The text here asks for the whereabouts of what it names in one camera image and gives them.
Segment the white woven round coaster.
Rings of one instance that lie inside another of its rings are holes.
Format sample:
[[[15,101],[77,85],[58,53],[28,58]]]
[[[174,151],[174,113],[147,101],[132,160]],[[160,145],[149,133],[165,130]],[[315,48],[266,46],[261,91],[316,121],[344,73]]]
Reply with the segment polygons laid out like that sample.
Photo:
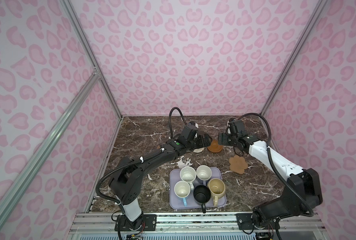
[[[193,152],[196,154],[202,153],[205,150],[205,148],[199,148],[199,149],[194,149]]]

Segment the brown wooden round coaster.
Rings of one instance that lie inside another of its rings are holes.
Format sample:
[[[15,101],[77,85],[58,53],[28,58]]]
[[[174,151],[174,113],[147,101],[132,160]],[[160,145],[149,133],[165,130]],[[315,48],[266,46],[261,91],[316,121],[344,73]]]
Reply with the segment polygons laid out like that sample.
[[[218,140],[213,140],[207,149],[211,153],[219,153],[223,150],[223,146],[219,144]]]

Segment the cork paw shaped coaster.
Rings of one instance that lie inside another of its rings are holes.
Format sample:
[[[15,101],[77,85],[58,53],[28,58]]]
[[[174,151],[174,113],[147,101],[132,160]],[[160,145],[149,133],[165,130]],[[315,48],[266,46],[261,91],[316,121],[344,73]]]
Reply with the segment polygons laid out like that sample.
[[[244,157],[235,155],[229,159],[230,170],[237,174],[244,174],[248,169],[248,163]]]

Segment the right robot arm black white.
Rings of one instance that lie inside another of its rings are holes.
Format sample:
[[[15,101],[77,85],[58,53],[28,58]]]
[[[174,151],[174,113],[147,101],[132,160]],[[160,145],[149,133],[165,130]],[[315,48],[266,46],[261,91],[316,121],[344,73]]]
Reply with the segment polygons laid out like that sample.
[[[256,158],[284,184],[280,197],[253,208],[252,222],[255,227],[264,228],[279,219],[314,216],[313,209],[323,202],[317,171],[292,163],[254,135],[220,133],[218,142]]]

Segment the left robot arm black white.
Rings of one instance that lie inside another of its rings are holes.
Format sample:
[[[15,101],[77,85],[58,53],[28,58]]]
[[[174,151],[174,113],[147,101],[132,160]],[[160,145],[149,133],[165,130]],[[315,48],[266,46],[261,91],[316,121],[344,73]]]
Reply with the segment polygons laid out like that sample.
[[[193,136],[178,134],[162,144],[159,149],[137,159],[124,157],[113,171],[98,180],[96,194],[119,205],[127,220],[135,223],[143,216],[138,196],[144,177],[187,152],[209,147],[212,141],[213,138],[206,133]]]

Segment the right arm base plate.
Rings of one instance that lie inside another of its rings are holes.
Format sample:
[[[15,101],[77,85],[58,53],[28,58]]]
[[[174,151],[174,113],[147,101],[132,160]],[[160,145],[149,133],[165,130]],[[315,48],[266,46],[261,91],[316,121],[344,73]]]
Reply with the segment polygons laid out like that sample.
[[[237,213],[236,219],[239,230],[244,230],[247,232],[258,230],[274,230],[275,229],[275,221],[270,220],[268,223],[264,224],[254,224],[253,223],[253,213]]]

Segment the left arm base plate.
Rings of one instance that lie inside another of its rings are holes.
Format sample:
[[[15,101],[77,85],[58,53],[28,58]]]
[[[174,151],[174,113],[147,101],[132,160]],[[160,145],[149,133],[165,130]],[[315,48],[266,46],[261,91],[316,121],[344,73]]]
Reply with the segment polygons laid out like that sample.
[[[155,231],[157,215],[141,214],[134,221],[130,221],[125,215],[119,215],[116,219],[115,230],[121,232]]]

